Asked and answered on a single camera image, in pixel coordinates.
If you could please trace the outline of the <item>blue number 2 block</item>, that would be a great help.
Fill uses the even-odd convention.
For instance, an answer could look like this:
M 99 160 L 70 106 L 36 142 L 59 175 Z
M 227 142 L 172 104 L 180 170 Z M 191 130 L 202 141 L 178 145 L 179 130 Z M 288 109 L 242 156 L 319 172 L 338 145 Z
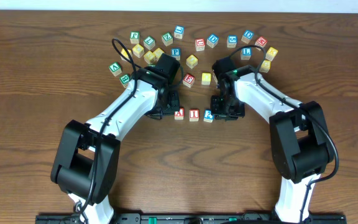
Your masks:
M 211 110 L 205 110 L 203 121 L 207 123 L 212 123 L 213 120 L 214 120 L 214 115 L 212 114 Z

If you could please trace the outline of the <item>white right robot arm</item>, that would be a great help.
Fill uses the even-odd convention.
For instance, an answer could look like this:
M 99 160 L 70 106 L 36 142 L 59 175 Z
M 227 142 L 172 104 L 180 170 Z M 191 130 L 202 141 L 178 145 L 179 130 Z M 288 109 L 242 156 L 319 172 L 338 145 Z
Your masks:
M 275 214 L 285 223 L 307 220 L 314 185 L 332 178 L 339 168 L 322 107 L 284 95 L 256 68 L 237 68 L 230 57 L 217 60 L 212 69 L 220 89 L 211 98 L 212 115 L 237 120 L 250 106 L 268 122 L 273 163 L 282 176 Z

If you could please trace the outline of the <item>red letter A block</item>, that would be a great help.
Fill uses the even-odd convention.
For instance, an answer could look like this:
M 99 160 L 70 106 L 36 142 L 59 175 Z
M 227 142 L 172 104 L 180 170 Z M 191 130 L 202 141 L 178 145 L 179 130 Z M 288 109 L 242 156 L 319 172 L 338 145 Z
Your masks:
M 183 120 L 185 117 L 185 110 L 184 108 L 180 108 L 178 111 L 174 113 L 174 118 L 176 120 Z

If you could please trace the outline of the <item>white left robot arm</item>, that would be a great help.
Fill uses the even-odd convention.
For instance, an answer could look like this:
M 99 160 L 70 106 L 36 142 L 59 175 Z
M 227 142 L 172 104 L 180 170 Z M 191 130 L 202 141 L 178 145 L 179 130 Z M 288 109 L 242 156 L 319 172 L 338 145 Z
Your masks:
M 133 72 L 124 92 L 86 123 L 64 128 L 50 178 L 74 201 L 74 213 L 52 223 L 109 223 L 108 195 L 117 174 L 121 141 L 143 115 L 160 119 L 180 109 L 173 80 L 183 69 L 162 54 L 154 66 Z

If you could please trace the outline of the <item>red letter I block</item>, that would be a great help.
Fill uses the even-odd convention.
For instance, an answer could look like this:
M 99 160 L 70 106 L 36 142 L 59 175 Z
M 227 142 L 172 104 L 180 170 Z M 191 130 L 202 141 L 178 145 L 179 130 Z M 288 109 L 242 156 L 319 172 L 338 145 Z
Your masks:
M 189 120 L 191 122 L 199 121 L 199 118 L 200 118 L 200 111 L 198 109 L 189 110 Z

